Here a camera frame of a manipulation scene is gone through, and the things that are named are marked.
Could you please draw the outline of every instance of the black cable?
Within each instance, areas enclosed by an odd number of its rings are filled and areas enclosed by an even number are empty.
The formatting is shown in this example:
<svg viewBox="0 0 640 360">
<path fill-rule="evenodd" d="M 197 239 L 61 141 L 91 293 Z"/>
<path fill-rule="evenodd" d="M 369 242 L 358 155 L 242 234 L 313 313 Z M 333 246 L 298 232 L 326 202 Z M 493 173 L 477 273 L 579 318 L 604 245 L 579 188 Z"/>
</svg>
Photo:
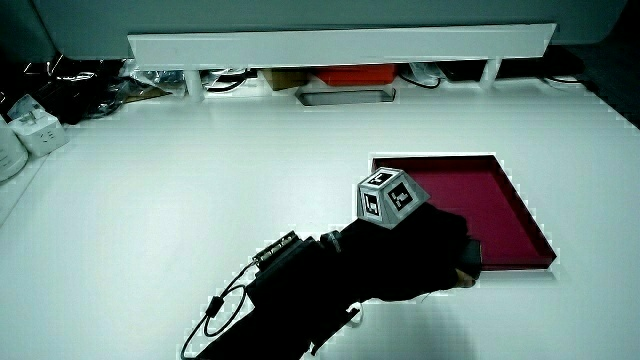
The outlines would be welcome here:
<svg viewBox="0 0 640 360">
<path fill-rule="evenodd" d="M 561 82 L 561 83 L 565 83 L 565 84 L 580 84 L 582 83 L 582 81 L 580 80 L 562 80 L 562 79 L 558 79 L 555 78 L 553 76 L 545 76 L 545 78 L 551 80 L 551 81 L 557 81 L 557 82 Z"/>
<path fill-rule="evenodd" d="M 420 83 L 419 83 L 419 82 L 417 82 L 417 81 L 413 81 L 413 80 L 407 79 L 407 78 L 406 78 L 406 77 L 404 77 L 402 74 L 399 74 L 399 76 L 400 76 L 400 78 L 401 78 L 402 80 L 404 80 L 404 81 L 406 81 L 406 82 L 409 82 L 409 83 L 412 83 L 413 85 L 420 86 L 421 88 L 425 88 L 425 89 L 435 89 L 435 88 L 437 88 L 438 86 L 440 86 L 440 78 L 438 78 L 438 82 L 437 82 L 435 85 L 433 85 L 433 86 L 429 86 L 429 85 L 425 85 L 425 84 L 420 84 Z"/>
<path fill-rule="evenodd" d="M 247 79 L 244 80 L 240 80 L 234 84 L 231 84 L 227 87 L 223 87 L 223 88 L 213 88 L 213 87 L 208 87 L 207 91 L 209 92 L 225 92 L 225 91 L 229 91 L 229 90 L 233 90 L 235 88 L 237 88 L 238 86 L 242 85 L 245 81 L 247 81 Z"/>
<path fill-rule="evenodd" d="M 236 309 L 236 311 L 233 312 L 233 315 L 231 315 L 231 317 L 229 318 L 229 320 L 227 320 L 227 322 L 218 330 L 216 330 L 214 333 L 209 333 L 207 331 L 207 329 L 209 328 L 209 320 L 213 319 L 210 316 L 207 316 L 207 321 L 204 324 L 204 335 L 207 337 L 214 337 L 218 334 L 220 334 L 221 332 L 224 331 L 224 329 L 227 328 L 227 326 L 229 326 L 229 324 L 231 324 L 231 322 L 233 321 L 233 319 L 235 319 L 236 315 L 238 315 L 238 312 L 240 311 L 240 309 L 242 308 L 242 304 L 244 304 L 244 299 L 247 296 L 247 289 L 244 285 L 236 285 L 234 287 L 232 287 L 231 289 L 229 289 L 229 291 L 222 295 L 222 297 L 224 298 L 226 295 L 230 294 L 231 292 L 233 292 L 234 290 L 237 289 L 242 289 L 242 298 L 240 299 L 240 303 L 238 304 L 238 308 Z"/>
<path fill-rule="evenodd" d="M 193 360 L 196 358 L 188 358 L 184 356 L 184 352 L 187 350 L 187 345 L 189 344 L 189 342 L 191 342 L 191 339 L 193 338 L 193 336 L 195 335 L 196 331 L 198 331 L 198 329 L 200 328 L 200 326 L 202 326 L 202 323 L 206 321 L 205 324 L 205 328 L 204 328 L 204 334 L 207 337 L 213 337 L 216 336 L 218 334 L 220 334 L 222 331 L 224 331 L 224 329 L 227 328 L 227 326 L 229 326 L 229 324 L 231 324 L 231 322 L 233 321 L 233 319 L 235 319 L 236 315 L 238 315 L 238 312 L 240 311 L 240 309 L 242 308 L 242 305 L 244 304 L 244 299 L 247 295 L 247 291 L 246 291 L 246 286 L 245 285 L 236 285 L 233 286 L 232 285 L 240 278 L 242 277 L 242 275 L 244 275 L 244 273 L 253 265 L 255 265 L 256 262 L 253 261 L 251 263 L 249 263 L 249 265 L 245 266 L 244 269 L 242 269 L 242 271 L 240 271 L 240 273 L 233 278 L 233 280 L 231 280 L 231 282 L 229 283 L 229 285 L 227 285 L 227 287 L 222 291 L 222 294 L 220 294 L 220 296 L 214 296 L 213 299 L 211 299 L 211 302 L 209 303 L 209 307 L 207 308 L 207 311 L 205 312 L 205 315 L 202 317 L 202 320 L 200 320 L 200 322 L 198 323 L 198 325 L 196 325 L 196 327 L 193 329 L 193 331 L 191 332 L 191 335 L 189 335 L 189 338 L 187 339 L 187 341 L 185 341 L 184 345 L 182 346 L 182 351 L 180 351 L 180 359 L 182 360 Z M 209 320 L 213 319 L 218 311 L 220 310 L 220 307 L 222 307 L 222 304 L 224 303 L 224 301 L 222 301 L 227 295 L 229 295 L 231 292 L 242 288 L 242 298 L 240 299 L 240 304 L 238 305 L 238 308 L 236 309 L 236 311 L 234 311 L 233 315 L 231 315 L 231 318 L 229 318 L 229 320 L 227 320 L 227 322 L 220 328 L 218 329 L 216 332 L 209 334 L 207 331 L 207 327 L 209 326 Z"/>
</svg>

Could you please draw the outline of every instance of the white container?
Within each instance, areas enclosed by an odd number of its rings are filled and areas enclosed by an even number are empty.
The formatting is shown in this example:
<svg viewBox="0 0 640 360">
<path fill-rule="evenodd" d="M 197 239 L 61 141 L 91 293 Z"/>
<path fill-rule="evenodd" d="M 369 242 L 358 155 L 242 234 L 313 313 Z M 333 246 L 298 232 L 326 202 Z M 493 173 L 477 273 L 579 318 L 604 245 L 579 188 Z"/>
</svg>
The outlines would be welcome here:
<svg viewBox="0 0 640 360">
<path fill-rule="evenodd" d="M 30 153 L 40 157 L 66 144 L 68 139 L 58 118 L 42 109 L 32 110 L 9 123 Z"/>
<path fill-rule="evenodd" d="M 27 163 L 29 154 L 11 128 L 0 117 L 0 181 L 20 171 Z"/>
</svg>

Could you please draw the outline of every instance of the white tabletop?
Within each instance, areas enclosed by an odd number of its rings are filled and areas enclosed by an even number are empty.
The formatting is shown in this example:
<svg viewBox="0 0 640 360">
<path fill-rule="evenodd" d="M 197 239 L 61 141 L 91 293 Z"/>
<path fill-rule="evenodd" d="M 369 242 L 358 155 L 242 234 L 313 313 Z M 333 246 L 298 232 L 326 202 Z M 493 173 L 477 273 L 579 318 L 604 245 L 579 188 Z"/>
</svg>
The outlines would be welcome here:
<svg viewBox="0 0 640 360">
<path fill-rule="evenodd" d="M 316 358 L 637 358 L 638 130 L 578 85 L 395 86 L 393 103 L 325 107 L 164 97 L 69 127 L 0 228 L 0 357 L 176 359 L 257 249 L 355 219 L 371 153 L 495 152 L 552 276 L 365 303 Z"/>
</svg>

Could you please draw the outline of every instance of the gray wall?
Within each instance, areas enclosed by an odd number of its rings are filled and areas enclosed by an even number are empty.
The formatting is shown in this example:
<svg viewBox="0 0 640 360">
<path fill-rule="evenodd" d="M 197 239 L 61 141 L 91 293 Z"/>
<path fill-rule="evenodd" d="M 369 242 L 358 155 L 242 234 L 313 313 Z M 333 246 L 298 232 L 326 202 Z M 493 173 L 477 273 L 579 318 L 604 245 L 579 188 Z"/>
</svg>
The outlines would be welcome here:
<svg viewBox="0 0 640 360">
<path fill-rule="evenodd" d="M 30 0 L 0 0 L 0 58 L 46 62 L 55 48 Z"/>
<path fill-rule="evenodd" d="M 132 57 L 128 34 L 559 24 L 553 44 L 602 40 L 626 0 L 34 0 L 56 48 L 72 59 Z"/>
</svg>

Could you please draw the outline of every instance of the red tray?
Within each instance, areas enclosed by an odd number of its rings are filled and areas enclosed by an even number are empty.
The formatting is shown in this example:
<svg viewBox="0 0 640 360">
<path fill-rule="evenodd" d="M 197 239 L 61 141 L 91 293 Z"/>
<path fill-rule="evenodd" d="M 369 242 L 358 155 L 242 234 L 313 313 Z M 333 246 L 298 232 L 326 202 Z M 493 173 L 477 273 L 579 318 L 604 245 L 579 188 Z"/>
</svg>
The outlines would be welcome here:
<svg viewBox="0 0 640 360">
<path fill-rule="evenodd" d="M 493 155 L 377 158 L 402 169 L 438 209 L 467 219 L 482 244 L 482 270 L 547 269 L 556 254 Z"/>
</svg>

